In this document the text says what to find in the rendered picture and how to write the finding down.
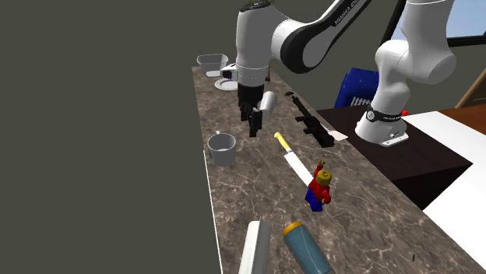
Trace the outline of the grey cup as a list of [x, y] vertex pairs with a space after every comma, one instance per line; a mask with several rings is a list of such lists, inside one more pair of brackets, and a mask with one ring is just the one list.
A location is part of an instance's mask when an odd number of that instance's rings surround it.
[[207, 141], [210, 159], [218, 167], [230, 166], [236, 157], [236, 139], [233, 135], [216, 131]]

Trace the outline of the silver metal cylinder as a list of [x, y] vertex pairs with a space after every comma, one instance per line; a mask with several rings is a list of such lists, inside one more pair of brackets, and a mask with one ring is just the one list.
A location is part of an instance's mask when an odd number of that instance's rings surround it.
[[262, 100], [259, 105], [259, 110], [262, 112], [262, 118], [268, 119], [269, 116], [273, 113], [273, 110], [276, 106], [277, 102], [277, 95], [272, 91], [266, 91], [262, 95]]

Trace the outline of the dark robot stand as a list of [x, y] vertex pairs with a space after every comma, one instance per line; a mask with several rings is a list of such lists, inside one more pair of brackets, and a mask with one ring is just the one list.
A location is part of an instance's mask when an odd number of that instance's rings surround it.
[[335, 130], [382, 172], [417, 207], [424, 210], [438, 198], [472, 163], [409, 124], [409, 138], [384, 147], [366, 142], [355, 133], [365, 106], [320, 110]]

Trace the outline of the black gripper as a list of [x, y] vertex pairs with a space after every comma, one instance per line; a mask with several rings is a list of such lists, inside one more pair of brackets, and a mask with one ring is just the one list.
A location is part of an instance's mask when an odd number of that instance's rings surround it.
[[241, 112], [241, 121], [249, 123], [249, 137], [254, 138], [262, 128], [262, 112], [255, 107], [262, 100], [264, 85], [246, 86], [238, 84], [238, 106]]

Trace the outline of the blue chair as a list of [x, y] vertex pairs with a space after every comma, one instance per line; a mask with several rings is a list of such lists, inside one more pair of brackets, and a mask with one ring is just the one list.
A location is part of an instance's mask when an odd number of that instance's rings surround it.
[[376, 94], [378, 85], [378, 72], [361, 68], [350, 68], [344, 76], [334, 107], [370, 104]]

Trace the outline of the white rectangular bin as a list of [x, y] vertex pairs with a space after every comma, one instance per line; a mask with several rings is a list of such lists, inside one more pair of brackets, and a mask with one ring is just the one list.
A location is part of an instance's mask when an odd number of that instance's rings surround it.
[[228, 63], [228, 57], [225, 54], [201, 54], [196, 59], [200, 70], [208, 78], [220, 76], [220, 70]]

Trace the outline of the yellow handled knife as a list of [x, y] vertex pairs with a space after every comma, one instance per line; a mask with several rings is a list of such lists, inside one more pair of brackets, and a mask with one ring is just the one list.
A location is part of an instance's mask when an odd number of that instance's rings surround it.
[[278, 142], [282, 145], [282, 147], [286, 150], [286, 154], [284, 155], [284, 158], [288, 162], [288, 164], [291, 166], [293, 171], [296, 173], [297, 176], [302, 180], [302, 182], [308, 186], [312, 179], [313, 176], [309, 173], [308, 169], [306, 166], [300, 161], [298, 156], [295, 154], [295, 152], [292, 150], [292, 148], [288, 145], [287, 141], [285, 138], [279, 133], [276, 132], [273, 137], [278, 140]]

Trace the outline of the red blue toy figure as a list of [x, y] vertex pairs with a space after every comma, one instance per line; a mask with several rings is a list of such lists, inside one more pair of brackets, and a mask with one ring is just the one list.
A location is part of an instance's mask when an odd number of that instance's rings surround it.
[[329, 184], [332, 175], [328, 170], [324, 169], [324, 165], [325, 162], [323, 160], [318, 162], [305, 196], [305, 201], [313, 212], [323, 211], [323, 206], [331, 202]]

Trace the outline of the black toy gun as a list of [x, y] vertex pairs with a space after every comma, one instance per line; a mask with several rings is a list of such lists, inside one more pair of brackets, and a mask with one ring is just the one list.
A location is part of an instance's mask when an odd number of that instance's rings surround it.
[[300, 99], [296, 97], [291, 91], [286, 92], [284, 96], [290, 97], [292, 99], [292, 102], [302, 113], [302, 116], [297, 116], [295, 120], [297, 122], [303, 122], [305, 124], [306, 128], [303, 129], [304, 133], [306, 135], [312, 134], [317, 143], [322, 148], [334, 146], [335, 139], [324, 129], [320, 121], [315, 116], [309, 113], [308, 109], [304, 106]]

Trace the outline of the white table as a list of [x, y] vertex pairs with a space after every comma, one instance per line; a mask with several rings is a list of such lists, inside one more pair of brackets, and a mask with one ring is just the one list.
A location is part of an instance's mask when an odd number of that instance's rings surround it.
[[486, 270], [486, 135], [438, 111], [404, 120], [472, 163], [424, 212]]

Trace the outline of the window with dark frame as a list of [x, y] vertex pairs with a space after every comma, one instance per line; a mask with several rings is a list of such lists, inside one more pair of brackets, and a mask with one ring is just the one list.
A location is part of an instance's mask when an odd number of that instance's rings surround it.
[[[382, 38], [404, 40], [400, 30], [406, 0], [398, 0]], [[446, 27], [450, 47], [486, 44], [486, 0], [455, 0]]]

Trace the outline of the blue bottle with yellow cap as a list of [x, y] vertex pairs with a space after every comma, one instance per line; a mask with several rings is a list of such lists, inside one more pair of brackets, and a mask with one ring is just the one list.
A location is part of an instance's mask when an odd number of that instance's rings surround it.
[[335, 274], [313, 236], [301, 222], [294, 222], [282, 231], [283, 241], [305, 274]]

